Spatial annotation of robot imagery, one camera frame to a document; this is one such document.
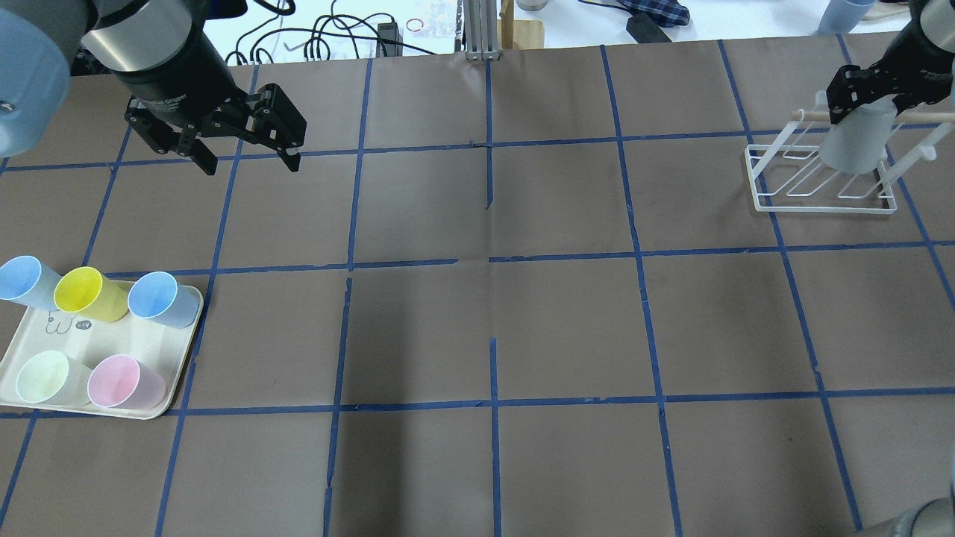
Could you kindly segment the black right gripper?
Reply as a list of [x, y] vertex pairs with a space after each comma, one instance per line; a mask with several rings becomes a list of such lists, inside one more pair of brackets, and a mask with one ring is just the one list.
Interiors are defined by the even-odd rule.
[[935, 104], [951, 95], [953, 52], [942, 48], [910, 22], [879, 61], [863, 69], [844, 65], [826, 89], [829, 120], [839, 125], [849, 113], [891, 96], [898, 109]]

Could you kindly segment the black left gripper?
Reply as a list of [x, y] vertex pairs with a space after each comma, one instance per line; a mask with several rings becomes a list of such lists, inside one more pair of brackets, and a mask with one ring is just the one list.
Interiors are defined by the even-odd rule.
[[156, 66], [113, 74], [131, 92], [124, 119], [154, 153], [185, 157], [212, 176], [218, 157], [200, 137], [234, 136], [272, 149], [290, 172], [299, 171], [307, 120], [276, 83], [256, 94], [239, 88], [200, 28], [191, 27]]

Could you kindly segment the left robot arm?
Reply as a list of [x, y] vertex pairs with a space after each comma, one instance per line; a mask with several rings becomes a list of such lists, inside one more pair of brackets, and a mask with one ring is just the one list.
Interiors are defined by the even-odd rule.
[[236, 85], [208, 39], [209, 20], [239, 17], [245, 1], [4, 1], [1, 7], [1, 153], [40, 142], [89, 52], [130, 92], [124, 119], [154, 153], [217, 170], [208, 137], [270, 148], [291, 172], [307, 122], [279, 85]]

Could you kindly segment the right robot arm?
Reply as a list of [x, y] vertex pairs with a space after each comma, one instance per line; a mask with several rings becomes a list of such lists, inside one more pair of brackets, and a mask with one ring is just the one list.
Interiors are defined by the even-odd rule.
[[839, 125], [861, 106], [891, 98], [896, 113], [951, 95], [954, 55], [954, 4], [911, 1], [910, 21], [883, 56], [867, 68], [844, 65], [826, 89], [828, 116]]

